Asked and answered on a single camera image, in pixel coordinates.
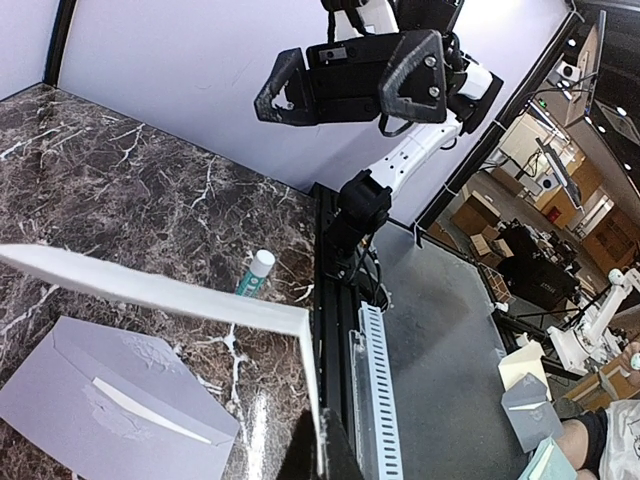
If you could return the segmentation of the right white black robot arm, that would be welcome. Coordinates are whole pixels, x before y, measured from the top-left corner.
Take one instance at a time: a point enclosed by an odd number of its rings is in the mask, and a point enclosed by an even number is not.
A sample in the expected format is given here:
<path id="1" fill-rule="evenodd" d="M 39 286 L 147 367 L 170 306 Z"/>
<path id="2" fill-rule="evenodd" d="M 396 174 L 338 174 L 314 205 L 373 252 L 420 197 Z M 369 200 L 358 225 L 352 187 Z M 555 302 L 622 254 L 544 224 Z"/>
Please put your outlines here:
<path id="1" fill-rule="evenodd" d="M 341 188 L 321 237 L 321 268 L 350 281 L 393 198 L 434 154 L 485 119 L 503 82 L 464 53 L 458 1 L 327 1 L 327 39 L 282 51 L 254 101 L 262 122 L 376 121 L 396 147 Z"/>

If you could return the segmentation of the green glue stick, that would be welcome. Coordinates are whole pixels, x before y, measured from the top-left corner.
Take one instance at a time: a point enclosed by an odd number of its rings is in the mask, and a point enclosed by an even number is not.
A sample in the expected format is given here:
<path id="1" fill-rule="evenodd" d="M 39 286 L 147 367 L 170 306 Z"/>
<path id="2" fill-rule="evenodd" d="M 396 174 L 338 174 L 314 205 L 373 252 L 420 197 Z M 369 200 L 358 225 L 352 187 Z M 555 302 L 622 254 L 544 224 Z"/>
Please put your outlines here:
<path id="1" fill-rule="evenodd" d="M 243 297 L 255 297 L 276 262 L 275 256 L 268 250 L 258 250 L 240 280 L 235 294 Z"/>

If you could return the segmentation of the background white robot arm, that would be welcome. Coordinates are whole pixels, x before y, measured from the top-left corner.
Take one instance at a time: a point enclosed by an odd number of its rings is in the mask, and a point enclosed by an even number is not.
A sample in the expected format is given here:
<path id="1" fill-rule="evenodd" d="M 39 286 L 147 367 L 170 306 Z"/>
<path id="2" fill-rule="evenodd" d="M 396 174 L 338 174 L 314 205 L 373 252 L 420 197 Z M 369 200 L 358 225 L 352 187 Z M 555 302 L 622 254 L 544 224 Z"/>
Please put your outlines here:
<path id="1" fill-rule="evenodd" d="M 620 340 L 609 330 L 609 324 L 629 294 L 639 290 L 639 272 L 634 268 L 625 273 L 613 269 L 608 278 L 610 286 L 602 301 L 583 304 L 576 319 L 565 329 L 547 328 L 555 352 L 568 372 L 586 375 L 593 364 L 607 364 L 622 353 Z"/>

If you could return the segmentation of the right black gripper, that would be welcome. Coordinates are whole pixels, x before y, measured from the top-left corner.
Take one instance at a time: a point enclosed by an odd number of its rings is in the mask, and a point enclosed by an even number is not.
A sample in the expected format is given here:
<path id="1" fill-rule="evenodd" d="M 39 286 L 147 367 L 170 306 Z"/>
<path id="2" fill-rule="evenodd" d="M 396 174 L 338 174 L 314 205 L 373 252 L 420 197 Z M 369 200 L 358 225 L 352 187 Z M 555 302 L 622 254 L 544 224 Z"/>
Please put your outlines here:
<path id="1" fill-rule="evenodd" d="M 254 100 L 257 119 L 286 125 L 414 123 L 447 117 L 441 34 L 412 30 L 284 50 Z"/>

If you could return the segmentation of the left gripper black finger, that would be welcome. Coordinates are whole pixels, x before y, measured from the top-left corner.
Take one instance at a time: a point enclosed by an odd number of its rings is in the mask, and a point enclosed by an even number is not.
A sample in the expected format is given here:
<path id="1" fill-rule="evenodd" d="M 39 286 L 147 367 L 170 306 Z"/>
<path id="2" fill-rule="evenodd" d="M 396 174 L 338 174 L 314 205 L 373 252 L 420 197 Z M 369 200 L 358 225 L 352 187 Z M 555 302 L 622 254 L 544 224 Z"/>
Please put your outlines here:
<path id="1" fill-rule="evenodd" d="M 363 479 L 336 412 L 322 409 L 319 419 L 316 428 L 310 410 L 299 417 L 284 457 L 284 478 Z"/>

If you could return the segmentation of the beige letter paper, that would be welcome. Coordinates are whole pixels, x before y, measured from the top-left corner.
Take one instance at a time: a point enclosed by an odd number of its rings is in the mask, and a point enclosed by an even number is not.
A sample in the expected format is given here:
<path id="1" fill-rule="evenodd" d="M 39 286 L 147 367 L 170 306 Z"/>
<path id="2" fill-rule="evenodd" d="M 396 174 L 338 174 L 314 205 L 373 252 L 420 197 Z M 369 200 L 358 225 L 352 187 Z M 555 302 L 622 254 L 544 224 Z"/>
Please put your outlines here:
<path id="1" fill-rule="evenodd" d="M 116 403 L 117 405 L 119 405 L 122 409 L 130 412 L 131 414 L 138 416 L 140 418 L 143 418 L 151 423 L 154 423 L 158 426 L 161 426 L 163 428 L 166 428 L 168 430 L 171 430 L 175 433 L 178 433 L 180 435 L 183 435 L 185 437 L 191 438 L 193 440 L 199 441 L 201 443 L 207 444 L 207 445 L 211 445 L 212 442 L 187 429 L 184 428 L 183 426 L 169 420 L 168 418 L 160 415 L 159 413 L 151 410 L 150 408 L 144 406 L 143 404 L 137 402 L 136 400 L 134 400 L 132 397 L 124 394 L 122 391 L 118 390 L 117 388 L 113 387 L 112 385 L 106 383 L 105 381 L 103 381 L 102 379 L 100 379 L 99 377 L 95 377 L 92 380 L 92 384 L 98 389 L 100 390 L 103 394 L 105 394 L 107 397 L 109 397 L 114 403 Z"/>

